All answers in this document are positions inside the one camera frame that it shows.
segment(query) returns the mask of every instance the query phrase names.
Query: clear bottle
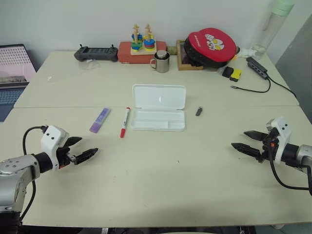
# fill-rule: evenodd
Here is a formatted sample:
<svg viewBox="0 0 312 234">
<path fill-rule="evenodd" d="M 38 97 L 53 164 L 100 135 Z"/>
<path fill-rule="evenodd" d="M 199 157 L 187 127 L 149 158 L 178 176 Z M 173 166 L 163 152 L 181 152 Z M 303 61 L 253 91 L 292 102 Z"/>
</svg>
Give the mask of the clear bottle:
<svg viewBox="0 0 312 234">
<path fill-rule="evenodd" d="M 272 13 L 266 20 L 266 23 L 252 47 L 253 50 L 256 50 L 253 56 L 254 59 L 259 60 L 262 58 L 293 6 L 293 0 L 276 1 Z"/>
</svg>

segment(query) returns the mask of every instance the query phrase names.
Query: white wall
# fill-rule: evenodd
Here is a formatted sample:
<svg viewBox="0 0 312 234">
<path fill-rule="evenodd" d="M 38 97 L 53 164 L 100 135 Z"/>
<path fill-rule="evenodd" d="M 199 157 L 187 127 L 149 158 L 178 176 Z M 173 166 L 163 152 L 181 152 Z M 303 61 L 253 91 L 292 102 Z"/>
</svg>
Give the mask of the white wall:
<svg viewBox="0 0 312 234">
<path fill-rule="evenodd" d="M 311 14 L 296 5 L 269 48 L 274 62 Z M 144 9 L 148 3 L 150 10 Z M 53 50 L 119 45 L 134 23 L 150 23 L 157 40 L 175 45 L 192 31 L 217 27 L 248 47 L 272 0 L 0 0 L 0 44 L 24 43 L 41 64 Z"/>
</svg>

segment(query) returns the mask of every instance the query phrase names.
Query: laptop keyboard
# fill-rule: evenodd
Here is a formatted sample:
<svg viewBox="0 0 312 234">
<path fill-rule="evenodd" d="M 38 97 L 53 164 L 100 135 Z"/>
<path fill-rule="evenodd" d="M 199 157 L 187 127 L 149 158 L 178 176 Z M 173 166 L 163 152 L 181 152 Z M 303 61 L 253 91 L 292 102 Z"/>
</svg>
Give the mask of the laptop keyboard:
<svg viewBox="0 0 312 234">
<path fill-rule="evenodd" d="M 23 90 L 0 91 L 0 105 L 14 104 L 22 94 Z"/>
</svg>

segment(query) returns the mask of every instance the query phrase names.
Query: laptop screen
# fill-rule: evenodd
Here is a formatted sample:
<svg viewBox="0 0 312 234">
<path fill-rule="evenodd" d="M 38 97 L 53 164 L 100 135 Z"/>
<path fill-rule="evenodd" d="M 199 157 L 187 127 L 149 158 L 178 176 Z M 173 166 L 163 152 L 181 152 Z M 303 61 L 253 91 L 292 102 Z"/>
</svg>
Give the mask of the laptop screen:
<svg viewBox="0 0 312 234">
<path fill-rule="evenodd" d="M 0 46 L 0 88 L 24 87 L 35 74 L 23 44 Z"/>
</svg>

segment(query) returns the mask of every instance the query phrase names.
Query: cartoon print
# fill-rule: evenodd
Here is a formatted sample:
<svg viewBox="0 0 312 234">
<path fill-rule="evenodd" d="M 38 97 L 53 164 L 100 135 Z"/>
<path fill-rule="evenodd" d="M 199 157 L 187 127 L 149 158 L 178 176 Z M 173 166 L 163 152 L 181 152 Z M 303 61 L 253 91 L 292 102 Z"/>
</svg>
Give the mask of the cartoon print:
<svg viewBox="0 0 312 234">
<path fill-rule="evenodd" d="M 207 45 L 211 50 L 222 50 L 224 48 L 223 41 L 215 39 L 214 36 L 210 34 L 205 35 L 207 39 Z"/>
</svg>

